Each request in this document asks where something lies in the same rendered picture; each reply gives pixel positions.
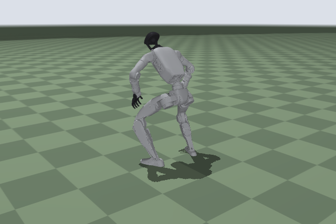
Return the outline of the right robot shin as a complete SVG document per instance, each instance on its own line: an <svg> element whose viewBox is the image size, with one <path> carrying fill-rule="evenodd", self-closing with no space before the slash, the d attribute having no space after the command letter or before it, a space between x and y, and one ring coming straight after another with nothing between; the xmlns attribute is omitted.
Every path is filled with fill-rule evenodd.
<svg viewBox="0 0 336 224"><path fill-rule="evenodd" d="M187 120L186 113L185 113L185 119L186 119L186 122L180 124L180 129L181 129L181 132L182 132L182 135L183 135L184 139L186 140L189 152L191 152L192 151L191 149L193 149L193 151L194 151L194 146L193 146L193 143L192 143L191 128L190 128L190 124Z"/></svg>

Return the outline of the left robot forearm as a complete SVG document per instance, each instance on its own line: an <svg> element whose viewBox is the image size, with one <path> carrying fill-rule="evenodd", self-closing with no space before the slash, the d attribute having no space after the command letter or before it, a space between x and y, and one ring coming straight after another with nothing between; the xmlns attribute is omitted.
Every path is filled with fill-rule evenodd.
<svg viewBox="0 0 336 224"><path fill-rule="evenodd" d="M134 80L129 77L130 84L132 85L132 92L136 94L137 98L141 96L139 80Z"/></svg>

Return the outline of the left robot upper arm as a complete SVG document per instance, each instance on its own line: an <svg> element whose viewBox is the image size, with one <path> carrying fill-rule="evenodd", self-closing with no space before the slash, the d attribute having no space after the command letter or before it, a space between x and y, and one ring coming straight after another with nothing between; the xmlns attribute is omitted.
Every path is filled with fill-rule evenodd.
<svg viewBox="0 0 336 224"><path fill-rule="evenodd" d="M142 58L137 62L135 67L130 71L130 78L138 80L140 78L140 71L145 68L145 66L154 60L154 51L149 52L142 56Z"/></svg>

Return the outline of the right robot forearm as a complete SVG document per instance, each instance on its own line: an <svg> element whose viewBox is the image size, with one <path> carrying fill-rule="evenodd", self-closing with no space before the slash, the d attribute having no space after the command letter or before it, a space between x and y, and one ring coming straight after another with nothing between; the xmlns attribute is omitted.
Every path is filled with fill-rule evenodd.
<svg viewBox="0 0 336 224"><path fill-rule="evenodd" d="M184 76L184 78L181 82L181 83L183 83L183 88L186 88L188 86L188 83L189 83L191 77L192 77L191 73L188 73L187 71L185 71L185 76Z"/></svg>

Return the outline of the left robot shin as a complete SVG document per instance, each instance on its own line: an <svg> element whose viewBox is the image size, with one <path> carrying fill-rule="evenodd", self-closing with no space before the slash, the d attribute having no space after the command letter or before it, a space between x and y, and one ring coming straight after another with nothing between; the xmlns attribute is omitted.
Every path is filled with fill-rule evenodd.
<svg viewBox="0 0 336 224"><path fill-rule="evenodd" d="M137 138L139 139L140 143L143 145L143 147L146 149L148 154L151 156L152 160L156 161L158 155L154 148L153 140L152 140L149 129L148 128L145 129L140 120L134 121L132 128ZM154 157L154 159L152 156Z"/></svg>

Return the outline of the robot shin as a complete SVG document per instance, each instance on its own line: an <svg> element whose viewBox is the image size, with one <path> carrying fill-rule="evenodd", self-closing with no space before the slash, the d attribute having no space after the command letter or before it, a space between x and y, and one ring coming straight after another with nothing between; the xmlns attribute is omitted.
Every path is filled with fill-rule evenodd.
<svg viewBox="0 0 336 224"><path fill-rule="evenodd" d="M148 128L145 129L140 120L134 121L132 128L137 138L139 139L140 143L143 145L143 147L146 149L148 154L151 156L152 160L156 161L158 155L154 148L153 140L152 140L149 129ZM152 156L154 157L154 159Z"/></svg>
<svg viewBox="0 0 336 224"><path fill-rule="evenodd" d="M186 122L180 124L180 129L181 129L181 132L182 132L182 135L183 135L184 139L186 140L189 152L191 152L192 151L191 149L193 149L193 151L194 151L194 146L193 146L193 143L192 143L191 128L190 128L190 124L187 120L186 113L185 113L185 119L186 119Z"/></svg>

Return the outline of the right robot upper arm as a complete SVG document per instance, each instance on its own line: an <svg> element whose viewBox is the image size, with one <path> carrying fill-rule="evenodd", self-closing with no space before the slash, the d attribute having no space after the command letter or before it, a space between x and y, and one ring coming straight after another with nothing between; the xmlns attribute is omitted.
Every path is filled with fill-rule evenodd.
<svg viewBox="0 0 336 224"><path fill-rule="evenodd" d="M175 50L175 53L177 54L178 58L180 59L182 65L186 66L185 70L188 73L193 73L194 70L195 70L193 64L190 63L186 58L184 58L184 56L182 56L182 54L178 50Z"/></svg>

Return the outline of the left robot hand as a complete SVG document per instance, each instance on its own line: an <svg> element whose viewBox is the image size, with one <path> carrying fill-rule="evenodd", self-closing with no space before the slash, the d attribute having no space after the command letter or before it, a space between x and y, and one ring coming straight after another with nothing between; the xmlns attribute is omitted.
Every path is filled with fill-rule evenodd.
<svg viewBox="0 0 336 224"><path fill-rule="evenodd" d="M137 98L137 95L136 95L136 94L133 94L132 106L133 106L134 109L135 109L135 107L137 108L137 106L139 106L138 103L137 103L137 101L140 103L139 98L143 99L141 96L139 96L139 97ZM136 106L136 104L137 104L137 106ZM140 103L140 104L141 104L141 103ZM135 106L135 107L134 107L134 106Z"/></svg>

